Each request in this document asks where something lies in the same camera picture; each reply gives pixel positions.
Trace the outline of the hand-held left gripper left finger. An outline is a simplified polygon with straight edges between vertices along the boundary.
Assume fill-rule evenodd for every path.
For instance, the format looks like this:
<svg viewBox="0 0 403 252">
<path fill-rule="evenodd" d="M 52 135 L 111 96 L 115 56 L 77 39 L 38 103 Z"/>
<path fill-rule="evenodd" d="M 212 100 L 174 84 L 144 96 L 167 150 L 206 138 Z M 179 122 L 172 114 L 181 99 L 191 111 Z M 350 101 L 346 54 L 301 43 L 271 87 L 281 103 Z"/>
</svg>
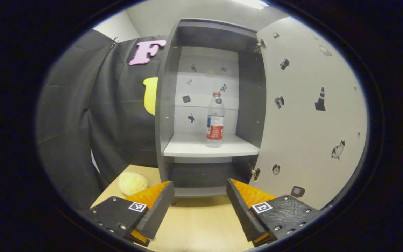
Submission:
<svg viewBox="0 0 403 252">
<path fill-rule="evenodd" d="M 111 196 L 83 211 L 90 222 L 121 239 L 147 247 L 174 199 L 174 183 L 162 182 L 126 198 Z"/>
</svg>

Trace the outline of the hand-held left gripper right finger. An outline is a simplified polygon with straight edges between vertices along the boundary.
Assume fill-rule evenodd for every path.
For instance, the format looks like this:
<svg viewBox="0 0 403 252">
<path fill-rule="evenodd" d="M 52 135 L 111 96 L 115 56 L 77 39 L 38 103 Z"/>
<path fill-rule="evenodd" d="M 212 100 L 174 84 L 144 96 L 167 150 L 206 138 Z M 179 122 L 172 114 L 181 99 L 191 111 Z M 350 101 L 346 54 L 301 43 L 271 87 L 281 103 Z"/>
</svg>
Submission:
<svg viewBox="0 0 403 252">
<path fill-rule="evenodd" d="M 226 193 L 254 247 L 289 236 L 320 214 L 292 196 L 275 197 L 232 178 L 227 179 Z"/>
</svg>

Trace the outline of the clear plastic bottle red label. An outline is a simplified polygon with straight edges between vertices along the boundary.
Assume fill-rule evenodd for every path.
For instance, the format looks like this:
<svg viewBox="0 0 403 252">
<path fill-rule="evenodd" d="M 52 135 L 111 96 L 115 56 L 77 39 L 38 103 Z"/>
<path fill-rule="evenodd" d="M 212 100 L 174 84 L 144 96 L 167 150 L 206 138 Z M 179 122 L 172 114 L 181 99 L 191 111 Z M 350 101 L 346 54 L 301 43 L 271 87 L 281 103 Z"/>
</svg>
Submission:
<svg viewBox="0 0 403 252">
<path fill-rule="evenodd" d="M 225 109 L 221 93 L 212 94 L 208 105 L 206 145 L 208 147 L 220 147 L 223 141 Z"/>
</svg>

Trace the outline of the grey cabinet door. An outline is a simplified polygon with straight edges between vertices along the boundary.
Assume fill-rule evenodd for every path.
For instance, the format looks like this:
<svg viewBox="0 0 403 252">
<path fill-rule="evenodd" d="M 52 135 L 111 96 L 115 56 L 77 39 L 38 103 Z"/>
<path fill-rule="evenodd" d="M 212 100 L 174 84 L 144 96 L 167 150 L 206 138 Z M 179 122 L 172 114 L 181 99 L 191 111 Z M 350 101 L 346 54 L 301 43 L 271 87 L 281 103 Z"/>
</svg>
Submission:
<svg viewBox="0 0 403 252">
<path fill-rule="evenodd" d="M 368 129 L 364 93 L 334 46 L 293 17 L 257 33 L 267 82 L 266 115 L 250 185 L 273 196 L 304 189 L 300 201 L 321 209 L 349 181 Z"/>
</svg>

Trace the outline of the dark grey cabinet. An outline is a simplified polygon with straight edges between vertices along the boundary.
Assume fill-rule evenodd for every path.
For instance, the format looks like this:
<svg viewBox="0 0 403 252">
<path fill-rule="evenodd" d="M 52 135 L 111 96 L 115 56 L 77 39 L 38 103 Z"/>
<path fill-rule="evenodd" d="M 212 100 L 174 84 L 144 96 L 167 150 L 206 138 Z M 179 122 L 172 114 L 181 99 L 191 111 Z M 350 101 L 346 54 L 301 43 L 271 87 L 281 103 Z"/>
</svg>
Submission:
<svg viewBox="0 0 403 252">
<path fill-rule="evenodd" d="M 267 98 L 257 32 L 237 24 L 181 19 L 172 28 L 159 70 L 155 135 L 161 180 L 172 181 L 174 200 L 224 196 L 227 179 L 251 181 L 259 155 L 169 157 L 174 134 L 204 135 L 212 94 L 222 96 L 224 132 L 260 148 Z"/>
</svg>

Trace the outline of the white cabinet shelf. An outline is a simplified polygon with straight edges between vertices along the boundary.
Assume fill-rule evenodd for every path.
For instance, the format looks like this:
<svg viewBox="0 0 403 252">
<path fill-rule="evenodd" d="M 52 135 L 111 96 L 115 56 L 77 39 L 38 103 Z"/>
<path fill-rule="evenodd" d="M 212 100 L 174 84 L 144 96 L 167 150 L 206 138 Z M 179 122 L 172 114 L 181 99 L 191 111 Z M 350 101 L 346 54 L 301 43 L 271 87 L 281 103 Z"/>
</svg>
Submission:
<svg viewBox="0 0 403 252">
<path fill-rule="evenodd" d="M 236 135 L 226 135 L 219 147 L 208 147 L 206 136 L 174 134 L 163 156 L 180 158 L 220 158 L 258 155 L 260 149 Z"/>
</svg>

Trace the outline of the yellow fluffy ball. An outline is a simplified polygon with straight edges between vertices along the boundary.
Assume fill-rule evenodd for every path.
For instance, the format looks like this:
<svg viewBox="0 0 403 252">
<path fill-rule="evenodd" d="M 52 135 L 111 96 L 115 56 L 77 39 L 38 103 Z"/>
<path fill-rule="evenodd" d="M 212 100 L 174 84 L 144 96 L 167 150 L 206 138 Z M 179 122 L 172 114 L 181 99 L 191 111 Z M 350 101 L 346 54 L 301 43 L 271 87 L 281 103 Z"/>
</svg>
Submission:
<svg viewBox="0 0 403 252">
<path fill-rule="evenodd" d="M 126 196 L 132 196 L 150 187 L 146 177 L 129 171 L 123 171 L 118 176 L 117 185 L 121 193 Z"/>
</svg>

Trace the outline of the black backdrop cloth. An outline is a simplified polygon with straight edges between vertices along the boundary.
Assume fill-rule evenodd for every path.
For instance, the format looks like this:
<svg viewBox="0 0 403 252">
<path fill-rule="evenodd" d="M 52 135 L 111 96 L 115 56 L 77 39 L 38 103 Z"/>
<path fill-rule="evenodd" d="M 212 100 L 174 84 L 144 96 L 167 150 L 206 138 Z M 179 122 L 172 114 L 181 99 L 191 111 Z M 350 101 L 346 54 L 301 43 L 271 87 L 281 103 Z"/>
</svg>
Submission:
<svg viewBox="0 0 403 252">
<path fill-rule="evenodd" d="M 51 67 L 36 115 L 43 167 L 63 200 L 91 207 L 129 165 L 157 167 L 155 116 L 144 108 L 144 80 L 158 77 L 164 48 L 147 64 L 130 65 L 139 42 L 89 30 Z"/>
</svg>

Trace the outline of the large ceiling light panel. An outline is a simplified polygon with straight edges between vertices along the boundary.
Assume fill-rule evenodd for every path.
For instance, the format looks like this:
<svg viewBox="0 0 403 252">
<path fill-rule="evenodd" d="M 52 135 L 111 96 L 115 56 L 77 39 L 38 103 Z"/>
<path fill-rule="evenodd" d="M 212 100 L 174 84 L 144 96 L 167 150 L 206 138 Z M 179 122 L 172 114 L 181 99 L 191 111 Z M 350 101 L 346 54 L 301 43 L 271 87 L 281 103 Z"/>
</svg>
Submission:
<svg viewBox="0 0 403 252">
<path fill-rule="evenodd" d="M 269 6 L 266 2 L 263 2 L 261 0 L 232 0 L 232 1 L 257 10 L 263 10 L 264 8 Z"/>
</svg>

